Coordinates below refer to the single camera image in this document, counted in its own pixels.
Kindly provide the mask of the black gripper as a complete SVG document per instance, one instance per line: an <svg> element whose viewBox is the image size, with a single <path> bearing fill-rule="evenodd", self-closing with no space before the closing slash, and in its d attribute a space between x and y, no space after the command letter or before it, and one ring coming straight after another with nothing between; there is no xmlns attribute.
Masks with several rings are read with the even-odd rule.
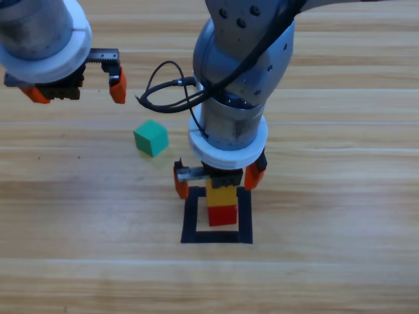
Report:
<svg viewBox="0 0 419 314"><path fill-rule="evenodd" d="M100 63L102 70L109 75L109 94L118 104L126 102L126 76L120 65L117 48L91 48L86 61L69 76L50 83L28 83L9 73L5 73L4 84L19 88L32 102L48 104L53 99L80 99L80 88L84 81L87 63Z"/></svg>
<svg viewBox="0 0 419 314"><path fill-rule="evenodd" d="M244 187L254 189L263 178L266 170L266 156L262 153L251 165L246 167ZM175 190L181 199L189 196L188 181L209 179L212 188L239 186L243 176L242 169L225 170L210 166L185 167L181 159L174 162L173 178Z"/></svg>

